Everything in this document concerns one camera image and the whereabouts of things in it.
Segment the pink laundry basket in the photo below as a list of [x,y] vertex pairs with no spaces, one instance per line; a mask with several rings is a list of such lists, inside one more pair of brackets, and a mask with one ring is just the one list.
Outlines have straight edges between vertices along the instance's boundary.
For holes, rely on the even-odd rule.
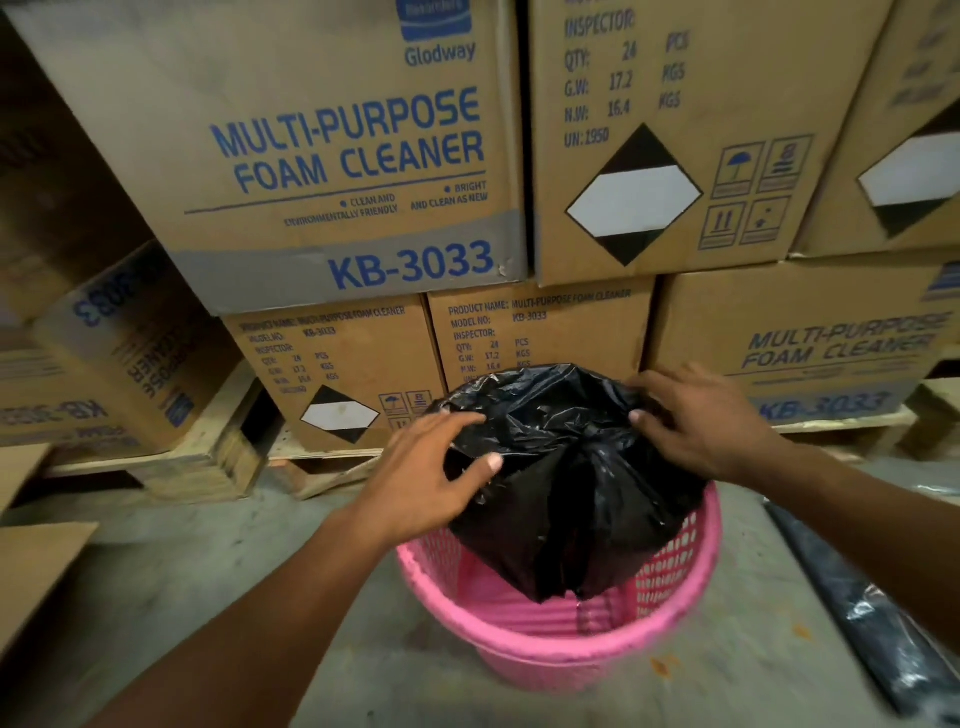
[[567,595],[535,604],[448,529],[396,552],[423,605],[494,670],[527,690],[576,691],[602,678],[616,658],[669,632],[696,604],[716,566],[721,532],[710,483],[700,510],[634,579],[580,603]]

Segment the black plastic bag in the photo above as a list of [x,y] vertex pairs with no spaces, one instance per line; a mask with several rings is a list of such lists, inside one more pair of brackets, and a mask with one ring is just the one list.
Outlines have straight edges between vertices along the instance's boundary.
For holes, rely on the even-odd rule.
[[900,608],[788,511],[764,503],[821,601],[900,715],[960,725],[960,679]]
[[500,473],[450,525],[460,542],[536,602],[589,599],[634,576],[700,507],[706,482],[630,427],[656,403],[572,364],[481,377],[431,411],[482,412],[444,468],[459,477],[500,452]]

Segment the concrete floor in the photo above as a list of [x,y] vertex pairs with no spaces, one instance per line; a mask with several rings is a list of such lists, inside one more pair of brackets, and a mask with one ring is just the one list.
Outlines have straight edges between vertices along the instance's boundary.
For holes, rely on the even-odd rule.
[[[955,467],[884,461],[901,484]],[[99,521],[92,544],[0,666],[0,724],[79,726],[296,550],[349,491],[297,502],[267,471],[252,497],[155,506],[130,492],[44,497],[5,525]],[[721,491],[723,552],[680,629],[583,693],[504,683],[386,559],[360,594],[296,726],[914,726],[876,694],[752,493]]]

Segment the hazard diamond label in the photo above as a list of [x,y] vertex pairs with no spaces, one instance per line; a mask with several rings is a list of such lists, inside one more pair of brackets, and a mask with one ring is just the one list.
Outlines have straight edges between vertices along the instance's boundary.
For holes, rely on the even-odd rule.
[[379,414],[366,404],[324,385],[300,420],[356,445]]
[[641,124],[566,213],[627,266],[701,194],[650,128]]
[[960,100],[860,176],[888,237],[960,192]]

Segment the left hand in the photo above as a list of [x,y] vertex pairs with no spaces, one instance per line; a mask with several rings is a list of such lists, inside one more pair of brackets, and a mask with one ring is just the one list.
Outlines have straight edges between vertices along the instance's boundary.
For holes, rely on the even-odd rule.
[[452,482],[444,474],[444,458],[454,438],[464,427],[486,419],[477,413],[441,412],[402,429],[348,509],[388,549],[447,525],[503,466],[503,456],[491,452]]

